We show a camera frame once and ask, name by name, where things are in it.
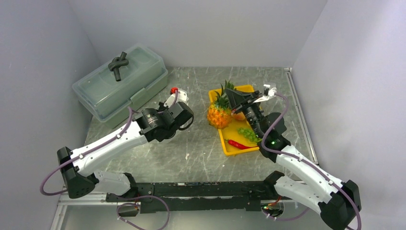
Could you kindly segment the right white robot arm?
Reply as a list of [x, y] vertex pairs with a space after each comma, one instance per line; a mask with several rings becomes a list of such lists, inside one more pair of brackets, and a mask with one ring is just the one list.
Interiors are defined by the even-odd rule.
[[[288, 197], [313, 210], [333, 230], [349, 230], [353, 220], [357, 221], [356, 228], [360, 230], [362, 222], [359, 186], [352, 180], [344, 182], [327, 173], [282, 135], [282, 128], [285, 126], [283, 117], [289, 108], [288, 99], [277, 93], [275, 88], [267, 88], [264, 94], [233, 89], [225, 89], [225, 93], [232, 113], [242, 112], [260, 138], [257, 146], [262, 155], [302, 180], [300, 183], [282, 172], [273, 172], [267, 178], [269, 183], [264, 185], [266, 197]], [[272, 120], [269, 115], [264, 115], [259, 104], [274, 96], [284, 100], [285, 108]]]

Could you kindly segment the toy pineapple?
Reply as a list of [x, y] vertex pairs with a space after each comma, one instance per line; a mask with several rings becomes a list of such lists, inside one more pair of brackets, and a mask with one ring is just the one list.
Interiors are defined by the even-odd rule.
[[225, 80], [224, 85], [221, 84], [221, 91], [215, 91], [216, 97], [207, 110], [206, 118], [209, 125], [216, 129], [224, 129], [232, 122], [231, 107], [225, 89], [234, 90], [235, 86]]

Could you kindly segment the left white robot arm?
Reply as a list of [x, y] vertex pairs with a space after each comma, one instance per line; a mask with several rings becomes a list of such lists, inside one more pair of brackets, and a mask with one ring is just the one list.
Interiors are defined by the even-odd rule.
[[80, 198], [91, 192], [106, 192], [132, 201], [139, 194], [130, 173], [111, 173], [99, 166], [119, 154], [147, 144], [171, 139], [177, 131], [185, 130], [193, 121], [194, 113], [184, 102], [170, 108], [130, 111], [126, 124], [105, 137], [78, 149], [63, 147], [57, 151], [60, 171], [70, 198]]

